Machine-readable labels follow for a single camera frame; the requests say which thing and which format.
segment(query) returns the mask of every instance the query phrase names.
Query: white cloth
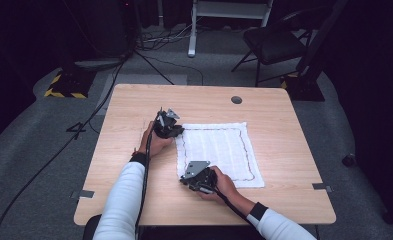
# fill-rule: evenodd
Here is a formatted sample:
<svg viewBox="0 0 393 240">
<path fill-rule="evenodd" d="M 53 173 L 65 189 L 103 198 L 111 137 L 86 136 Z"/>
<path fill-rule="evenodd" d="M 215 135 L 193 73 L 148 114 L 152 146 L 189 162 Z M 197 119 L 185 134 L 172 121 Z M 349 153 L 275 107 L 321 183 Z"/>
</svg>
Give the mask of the white cloth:
<svg viewBox="0 0 393 240">
<path fill-rule="evenodd" d="M 237 188 L 265 187 L 253 153 L 246 122 L 183 124 L 176 138 L 177 175 L 184 175 L 191 161 L 210 161 L 230 176 Z"/>
<path fill-rule="evenodd" d="M 112 187 L 93 240 L 134 240 L 145 167 L 127 163 Z"/>
</svg>

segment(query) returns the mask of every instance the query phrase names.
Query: person's left hand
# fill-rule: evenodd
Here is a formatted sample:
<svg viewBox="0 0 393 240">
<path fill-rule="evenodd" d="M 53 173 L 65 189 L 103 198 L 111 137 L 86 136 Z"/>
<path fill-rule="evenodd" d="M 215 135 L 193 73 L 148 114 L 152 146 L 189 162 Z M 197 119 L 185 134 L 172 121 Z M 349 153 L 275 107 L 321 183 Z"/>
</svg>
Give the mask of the person's left hand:
<svg viewBox="0 0 393 240">
<path fill-rule="evenodd" d="M 140 143 L 140 148 L 138 152 L 141 152 L 143 154 L 146 154 L 146 143 L 147 143 L 147 138 L 149 136 L 150 129 L 152 129 L 153 126 L 153 121 L 149 123 L 149 126 L 147 127 L 146 131 L 144 131 L 142 141 Z M 160 138 L 158 135 L 156 135 L 155 132 L 152 132 L 152 141 L 150 144 L 150 156 L 153 157 L 156 154 L 160 153 L 161 150 L 165 147 L 168 146 L 172 143 L 173 139 L 172 138 Z"/>
</svg>

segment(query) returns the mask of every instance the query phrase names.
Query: black cable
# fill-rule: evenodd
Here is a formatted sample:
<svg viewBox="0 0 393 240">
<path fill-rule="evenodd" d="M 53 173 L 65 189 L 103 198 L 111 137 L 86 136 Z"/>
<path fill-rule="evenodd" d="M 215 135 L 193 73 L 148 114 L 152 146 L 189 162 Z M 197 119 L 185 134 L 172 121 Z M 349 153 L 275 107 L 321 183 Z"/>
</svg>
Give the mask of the black cable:
<svg viewBox="0 0 393 240">
<path fill-rule="evenodd" d="M 162 74 L 155 66 L 153 66 L 153 64 L 151 62 L 149 62 L 149 60 L 147 60 L 143 55 L 141 55 L 139 52 L 137 52 L 136 50 L 134 50 L 134 52 L 139 55 L 141 58 L 143 58 L 143 60 L 145 60 L 147 63 L 149 63 L 149 65 L 155 69 L 155 71 L 157 71 L 163 78 L 165 78 L 165 80 L 167 80 L 169 83 L 171 83 L 171 85 L 175 85 L 173 82 L 171 82 L 164 74 Z"/>
<path fill-rule="evenodd" d="M 253 224 L 249 220 L 247 220 L 246 216 L 243 215 L 243 213 L 241 213 L 233 204 L 231 204 L 228 198 L 224 194 L 222 194 L 218 188 L 214 189 L 214 191 L 215 193 L 217 193 L 218 196 L 220 196 L 220 198 L 225 202 L 225 204 L 227 204 L 227 206 L 231 208 L 231 210 L 233 210 L 233 212 L 235 212 L 237 215 L 239 215 L 240 218 L 253 226 Z"/>
<path fill-rule="evenodd" d="M 11 209 L 11 207 L 13 206 L 13 204 L 15 203 L 15 201 L 19 198 L 19 196 L 27 189 L 27 187 L 37 178 L 37 176 L 47 167 L 50 165 L 50 163 L 53 162 L 53 160 L 56 159 L 56 157 L 59 156 L 59 154 L 72 142 L 72 140 L 75 139 L 75 137 L 81 132 L 81 130 L 90 122 L 90 120 L 97 114 L 97 112 L 100 110 L 100 108 L 103 106 L 103 104 L 106 102 L 106 100 L 108 99 L 113 87 L 115 86 L 115 82 L 116 82 L 116 78 L 118 76 L 119 70 L 122 68 L 122 66 L 124 65 L 126 59 L 123 60 L 123 62 L 121 63 L 120 67 L 118 67 L 117 72 L 115 74 L 115 77 L 112 81 L 112 85 L 108 90 L 108 93 L 106 94 L 105 98 L 103 99 L 103 101 L 99 104 L 99 106 L 93 111 L 93 113 L 91 114 L 91 116 L 84 122 L 84 124 L 80 125 L 80 127 L 78 128 L 77 132 L 58 150 L 58 152 L 56 152 L 52 158 L 43 165 L 43 167 L 40 168 L 40 170 L 34 174 L 34 176 L 27 182 L 27 184 L 25 184 L 20 190 L 19 192 L 15 195 L 15 197 L 12 199 L 12 201 L 9 203 L 8 207 L 5 209 L 5 211 L 3 212 L 2 216 L 0 217 L 0 226 L 2 225 L 3 220 L 5 219 L 8 211 Z"/>
<path fill-rule="evenodd" d="M 137 46 L 137 49 L 139 49 L 141 51 L 159 50 L 169 43 L 179 42 L 179 41 L 183 40 L 184 38 L 190 37 L 190 35 L 185 35 L 183 37 L 179 37 L 182 33 L 189 32 L 190 29 L 188 29 L 188 28 L 189 28 L 189 26 L 184 28 L 183 30 L 175 31 L 175 32 L 177 32 L 177 34 L 174 33 L 175 35 L 173 35 L 172 31 L 170 31 L 170 33 L 168 35 L 162 36 L 162 34 L 164 33 L 164 31 L 163 31 L 160 35 L 158 35 L 158 37 L 145 40 L 146 42 L 154 40 L 152 47 Z"/>
<path fill-rule="evenodd" d="M 240 212 L 233 204 L 231 204 L 228 198 L 224 194 L 222 194 L 222 192 L 218 188 L 212 188 L 211 186 L 206 184 L 200 184 L 200 186 L 215 192 L 224 201 L 224 203 L 227 204 L 227 206 L 231 208 L 231 210 L 233 210 L 234 213 L 236 213 L 239 217 L 241 217 L 243 220 L 253 226 L 253 224 L 246 219 L 246 216 L 242 212 Z"/>
<path fill-rule="evenodd" d="M 151 129 L 149 131 L 149 135 L 147 136 L 147 140 L 146 140 L 146 167 L 145 167 L 145 170 L 144 170 L 144 177 L 143 177 L 143 189 L 142 189 L 142 199 L 140 201 L 140 210 L 139 210 L 139 215 L 137 216 L 136 225 L 135 225 L 135 231 L 136 232 L 138 231 L 140 217 L 142 215 L 144 200 L 145 200 L 145 197 L 146 197 L 147 178 L 148 178 L 148 175 L 149 175 L 150 145 L 152 144 L 152 133 L 153 133 L 153 129 L 155 128 L 155 121 L 156 121 L 156 119 L 158 119 L 160 114 L 161 114 L 161 111 L 159 111 L 156 114 L 155 120 L 153 121 L 153 125 L 152 125 L 152 127 L 151 127 Z"/>
<path fill-rule="evenodd" d="M 202 77 L 202 79 L 201 79 L 202 86 L 204 85 L 204 83 L 203 83 L 203 73 L 202 73 L 201 71 L 199 71 L 198 69 L 196 69 L 196 68 L 189 67 L 189 66 L 184 66 L 184 65 L 179 65 L 179 64 L 175 64 L 175 63 L 172 63 L 172 62 L 161 61 L 161 60 L 159 60 L 159 59 L 157 59 L 157 58 L 153 58 L 153 57 L 148 57 L 148 56 L 144 56 L 144 57 L 145 57 L 145 58 L 149 58 L 149 59 L 153 59 L 153 60 L 158 61 L 158 62 L 161 62 L 161 63 L 171 64 L 171 65 L 174 65 L 174 66 L 177 66 L 177 67 L 183 67 L 183 68 L 190 68 L 190 69 L 193 69 L 193 70 L 199 72 L 200 76 Z"/>
<path fill-rule="evenodd" d="M 317 234 L 317 240 L 320 240 L 320 231 L 318 230 L 318 225 L 315 225 L 315 233 Z"/>
<path fill-rule="evenodd" d="M 95 133 L 100 134 L 100 132 L 94 129 L 93 125 L 91 125 L 91 121 L 89 122 L 89 126 Z"/>
</svg>

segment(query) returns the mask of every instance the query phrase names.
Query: table top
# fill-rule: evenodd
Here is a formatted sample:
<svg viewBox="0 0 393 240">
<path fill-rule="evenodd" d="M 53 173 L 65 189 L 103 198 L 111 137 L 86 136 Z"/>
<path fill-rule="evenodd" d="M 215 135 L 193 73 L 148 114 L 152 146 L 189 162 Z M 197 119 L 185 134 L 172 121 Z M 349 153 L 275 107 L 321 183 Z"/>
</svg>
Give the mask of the table top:
<svg viewBox="0 0 393 240">
<path fill-rule="evenodd" d="M 232 103 L 233 96 L 242 103 Z M 300 224 L 336 220 L 326 190 L 313 188 L 322 179 L 285 90 L 118 84 L 83 186 L 95 193 L 79 200 L 76 224 L 85 225 L 102 213 L 112 185 L 161 107 L 180 116 L 177 124 L 247 122 L 266 186 L 239 192 Z M 244 224 L 227 206 L 204 201 L 179 182 L 175 143 L 152 159 L 140 225 Z"/>
</svg>

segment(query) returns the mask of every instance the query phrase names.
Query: human hand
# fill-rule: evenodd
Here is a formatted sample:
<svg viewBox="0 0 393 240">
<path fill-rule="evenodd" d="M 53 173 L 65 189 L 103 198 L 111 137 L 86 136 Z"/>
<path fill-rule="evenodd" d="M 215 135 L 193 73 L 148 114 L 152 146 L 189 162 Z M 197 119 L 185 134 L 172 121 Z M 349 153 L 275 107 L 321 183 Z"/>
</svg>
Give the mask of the human hand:
<svg viewBox="0 0 393 240">
<path fill-rule="evenodd" d="M 146 143 L 147 143 L 147 138 L 149 137 L 149 132 L 152 129 L 153 126 L 153 121 L 149 123 L 149 126 L 147 127 L 146 131 L 144 131 L 142 141 L 140 143 L 140 147 L 138 152 L 141 152 L 143 154 L 146 154 Z M 152 132 L 152 141 L 150 143 L 150 157 L 153 157 L 157 155 L 158 153 L 161 152 L 161 150 L 165 147 L 168 146 L 172 143 L 173 139 L 172 138 L 160 138 L 156 133 L 153 131 Z"/>
<path fill-rule="evenodd" d="M 235 195 L 240 195 L 240 193 L 237 191 L 236 187 L 234 186 L 233 181 L 227 174 L 221 172 L 221 170 L 217 166 L 212 166 L 211 169 L 214 170 L 215 174 L 217 175 L 217 188 L 225 197 L 230 198 Z M 205 194 L 202 192 L 196 192 L 196 193 L 197 195 L 199 195 L 199 197 L 201 197 L 204 200 L 213 200 L 219 204 L 224 204 L 224 200 L 216 193 L 213 194 Z"/>
<path fill-rule="evenodd" d="M 233 181 L 227 174 L 223 174 L 217 166 L 212 166 L 212 170 L 217 174 L 217 188 L 227 198 L 229 204 L 233 205 L 244 216 L 249 215 L 250 211 L 255 206 L 255 203 L 241 195 Z M 205 194 L 196 192 L 199 197 L 205 200 L 213 200 L 220 204 L 225 204 L 224 200 L 218 194 Z"/>
</svg>

